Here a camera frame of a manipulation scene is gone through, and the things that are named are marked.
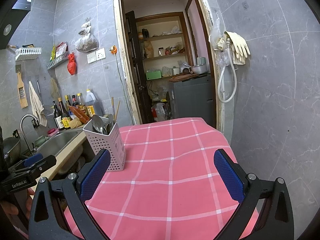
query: blue gripper pad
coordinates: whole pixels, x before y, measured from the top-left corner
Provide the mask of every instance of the blue gripper pad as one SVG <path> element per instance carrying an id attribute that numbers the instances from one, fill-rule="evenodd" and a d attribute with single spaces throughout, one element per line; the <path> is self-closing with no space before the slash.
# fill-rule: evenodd
<path id="1" fill-rule="evenodd" d="M 32 164 L 38 162 L 39 160 L 43 159 L 43 155 L 41 153 L 37 153 L 31 157 L 29 157 L 28 159 L 26 159 L 23 163 L 23 165 L 25 167 L 30 167 Z"/>
<path id="2" fill-rule="evenodd" d="M 215 151 L 213 162 L 231 198 L 241 203 L 244 199 L 243 183 L 219 150 Z"/>
<path id="3" fill-rule="evenodd" d="M 103 175 L 106 173 L 111 161 L 111 156 L 108 150 L 97 160 L 95 165 L 88 172 L 87 176 L 83 179 L 81 183 L 80 199 L 82 202 L 92 198 L 94 192 L 96 191 Z"/>

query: white switch panel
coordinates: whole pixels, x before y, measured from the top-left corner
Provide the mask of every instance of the white switch panel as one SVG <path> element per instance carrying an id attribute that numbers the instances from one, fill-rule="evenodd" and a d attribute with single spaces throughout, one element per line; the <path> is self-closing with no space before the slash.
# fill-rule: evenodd
<path id="1" fill-rule="evenodd" d="M 92 53 L 87 54 L 87 59 L 88 59 L 88 63 L 92 63 L 92 62 L 97 61 L 96 53 L 92 52 Z"/>
<path id="2" fill-rule="evenodd" d="M 96 57 L 97 57 L 97 60 L 106 58 L 106 52 L 105 52 L 104 48 L 96 51 Z"/>

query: white towel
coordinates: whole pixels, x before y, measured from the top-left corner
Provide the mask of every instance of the white towel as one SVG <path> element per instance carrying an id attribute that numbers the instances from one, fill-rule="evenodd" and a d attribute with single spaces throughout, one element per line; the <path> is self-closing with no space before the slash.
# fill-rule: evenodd
<path id="1" fill-rule="evenodd" d="M 32 113 L 39 119 L 39 123 L 43 126 L 47 126 L 47 119 L 43 113 L 44 107 L 33 88 L 31 81 L 29 81 L 29 93 L 30 93 L 30 103 L 32 107 Z"/>

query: metal screw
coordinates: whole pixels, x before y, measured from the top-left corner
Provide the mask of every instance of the metal screw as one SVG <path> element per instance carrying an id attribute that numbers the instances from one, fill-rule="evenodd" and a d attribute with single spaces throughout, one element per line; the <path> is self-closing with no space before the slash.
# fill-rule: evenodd
<path id="1" fill-rule="evenodd" d="M 251 180 L 255 180 L 257 178 L 257 176 L 253 173 L 249 173 L 248 174 L 248 178 L 251 179 Z"/>
<path id="2" fill-rule="evenodd" d="M 77 176 L 76 173 L 70 173 L 70 174 L 68 175 L 68 179 L 75 179 L 76 176 Z"/>
<path id="3" fill-rule="evenodd" d="M 284 180 L 282 178 L 277 179 L 280 184 L 284 184 Z"/>
<path id="4" fill-rule="evenodd" d="M 39 179 L 39 182 L 40 182 L 40 183 L 44 183 L 46 179 L 47 179 L 46 177 L 41 177 L 41 178 Z"/>

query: range hood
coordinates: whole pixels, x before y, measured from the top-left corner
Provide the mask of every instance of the range hood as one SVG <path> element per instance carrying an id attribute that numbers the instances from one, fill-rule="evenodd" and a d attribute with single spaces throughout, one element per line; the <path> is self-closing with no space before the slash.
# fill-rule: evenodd
<path id="1" fill-rule="evenodd" d="M 12 35 L 30 10 L 31 0 L 18 0 L 15 3 L 0 26 L 0 49 L 7 47 Z"/>

